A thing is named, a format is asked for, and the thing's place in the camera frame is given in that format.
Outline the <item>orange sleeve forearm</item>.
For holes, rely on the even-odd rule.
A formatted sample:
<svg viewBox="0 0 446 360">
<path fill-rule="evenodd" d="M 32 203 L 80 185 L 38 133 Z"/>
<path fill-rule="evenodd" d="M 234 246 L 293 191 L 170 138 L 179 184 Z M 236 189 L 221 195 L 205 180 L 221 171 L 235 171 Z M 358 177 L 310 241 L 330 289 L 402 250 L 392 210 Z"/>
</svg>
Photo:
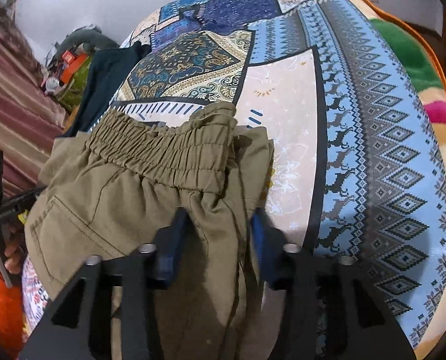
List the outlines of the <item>orange sleeve forearm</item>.
<svg viewBox="0 0 446 360">
<path fill-rule="evenodd" d="M 7 288 L 0 274 L 0 347 L 18 359 L 24 347 L 24 311 L 20 287 Z"/>
</svg>

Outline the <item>person left hand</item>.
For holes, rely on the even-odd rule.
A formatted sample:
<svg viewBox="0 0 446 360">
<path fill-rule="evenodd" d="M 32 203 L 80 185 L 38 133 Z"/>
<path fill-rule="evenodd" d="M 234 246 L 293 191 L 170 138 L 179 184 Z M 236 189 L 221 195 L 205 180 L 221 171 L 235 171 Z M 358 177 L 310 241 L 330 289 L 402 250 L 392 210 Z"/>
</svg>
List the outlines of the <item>person left hand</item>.
<svg viewBox="0 0 446 360">
<path fill-rule="evenodd" d="M 6 230 L 9 232 L 9 238 L 6 240 L 6 248 L 4 254 L 7 256 L 7 261 L 4 265 L 7 271 L 11 274 L 18 275 L 23 266 L 24 261 L 24 232 L 15 225 L 7 225 Z"/>
</svg>

